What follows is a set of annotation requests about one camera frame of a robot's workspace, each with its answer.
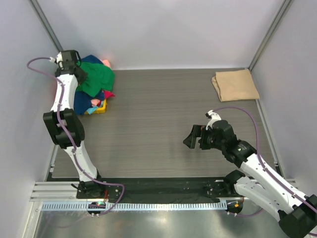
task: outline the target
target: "gray wood surface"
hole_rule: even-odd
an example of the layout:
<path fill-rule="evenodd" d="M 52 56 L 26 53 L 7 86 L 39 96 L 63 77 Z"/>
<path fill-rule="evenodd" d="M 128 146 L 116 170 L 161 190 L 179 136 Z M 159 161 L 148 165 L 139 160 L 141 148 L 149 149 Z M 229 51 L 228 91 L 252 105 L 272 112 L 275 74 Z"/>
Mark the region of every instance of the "gray wood surface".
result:
<path fill-rule="evenodd" d="M 193 124 L 207 124 L 205 113 L 224 106 L 249 110 L 260 129 L 262 156 L 273 158 L 254 100 L 221 103 L 211 83 L 220 69 L 116 71 L 115 98 L 105 114 L 85 115 L 85 145 L 101 176 L 110 177 L 217 177 L 236 167 L 220 151 L 190 150 L 182 142 Z M 220 116 L 239 139 L 255 146 L 255 130 L 241 111 L 227 109 Z M 57 153 L 53 177 L 78 177 L 67 154 Z"/>

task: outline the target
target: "white wall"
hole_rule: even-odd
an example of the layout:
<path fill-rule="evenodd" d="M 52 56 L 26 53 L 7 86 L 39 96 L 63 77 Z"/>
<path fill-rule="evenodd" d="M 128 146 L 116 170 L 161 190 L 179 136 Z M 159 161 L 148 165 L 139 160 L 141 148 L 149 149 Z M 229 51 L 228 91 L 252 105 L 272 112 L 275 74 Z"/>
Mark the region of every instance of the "white wall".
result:
<path fill-rule="evenodd" d="M 115 69 L 248 67 L 282 0 L 40 0 L 65 49 Z"/>
<path fill-rule="evenodd" d="M 21 237 L 34 182 L 43 180 L 53 143 L 42 120 L 50 110 L 55 82 L 26 68 L 28 60 L 57 51 L 26 0 L 0 8 L 0 233 Z M 49 62 L 35 67 L 54 72 Z"/>
<path fill-rule="evenodd" d="M 317 194 L 317 1 L 296 0 L 253 76 L 283 171 Z"/>

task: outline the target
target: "beige towel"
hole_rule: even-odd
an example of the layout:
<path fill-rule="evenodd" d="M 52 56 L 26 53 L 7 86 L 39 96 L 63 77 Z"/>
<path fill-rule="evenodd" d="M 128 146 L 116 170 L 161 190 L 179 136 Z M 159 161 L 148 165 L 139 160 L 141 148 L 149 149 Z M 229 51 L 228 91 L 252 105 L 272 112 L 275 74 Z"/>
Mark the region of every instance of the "beige towel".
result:
<path fill-rule="evenodd" d="M 222 102 L 260 98 L 248 69 L 216 72 L 211 81 Z"/>

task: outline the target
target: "red cloth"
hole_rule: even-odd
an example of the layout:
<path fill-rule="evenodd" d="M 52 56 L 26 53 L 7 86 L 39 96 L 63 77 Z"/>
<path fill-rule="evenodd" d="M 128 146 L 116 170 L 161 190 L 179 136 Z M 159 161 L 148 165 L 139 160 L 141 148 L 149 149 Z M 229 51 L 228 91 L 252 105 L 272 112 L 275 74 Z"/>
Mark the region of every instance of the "red cloth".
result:
<path fill-rule="evenodd" d="M 115 97 L 115 95 L 109 91 L 104 91 L 104 94 L 105 94 L 105 99 Z"/>

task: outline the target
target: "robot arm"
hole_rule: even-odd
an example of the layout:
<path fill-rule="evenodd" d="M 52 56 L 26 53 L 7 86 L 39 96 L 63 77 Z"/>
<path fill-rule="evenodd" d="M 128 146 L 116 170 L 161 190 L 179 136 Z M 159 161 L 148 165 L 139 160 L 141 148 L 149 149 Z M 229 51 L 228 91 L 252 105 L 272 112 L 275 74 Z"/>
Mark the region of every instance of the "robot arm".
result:
<path fill-rule="evenodd" d="M 237 139 L 232 126 L 221 120 L 217 113 L 209 111 L 206 116 L 211 119 L 207 126 L 194 125 L 183 143 L 193 149 L 196 138 L 201 137 L 198 142 L 202 150 L 220 150 L 229 162 L 256 180 L 252 181 L 244 173 L 235 170 L 224 179 L 228 189 L 249 198 L 269 212 L 289 237 L 306 236 L 317 225 L 317 214 L 298 197 L 314 208 L 317 207 L 317 197 L 308 197 L 289 184 L 257 155 L 254 147 Z"/>
<path fill-rule="evenodd" d="M 81 64 L 81 59 L 77 51 L 70 50 L 60 52 L 56 60 L 53 61 L 58 65 L 55 77 L 57 77 L 59 81 L 57 82 L 57 91 L 53 107 L 50 112 L 43 114 L 43 120 L 54 144 L 59 145 L 70 156 L 78 171 L 80 183 L 77 189 L 86 195 L 90 194 L 97 197 L 103 193 L 104 188 L 91 180 L 91 178 L 99 179 L 100 176 L 85 148 L 84 127 L 73 110 L 76 88 L 78 84 L 81 84 L 86 79 L 87 74 L 77 65 Z M 80 164 L 82 170 L 91 178 L 87 177 L 77 166 L 73 152 L 74 146 L 58 122 L 58 113 L 64 126 L 75 142 L 78 164 Z"/>

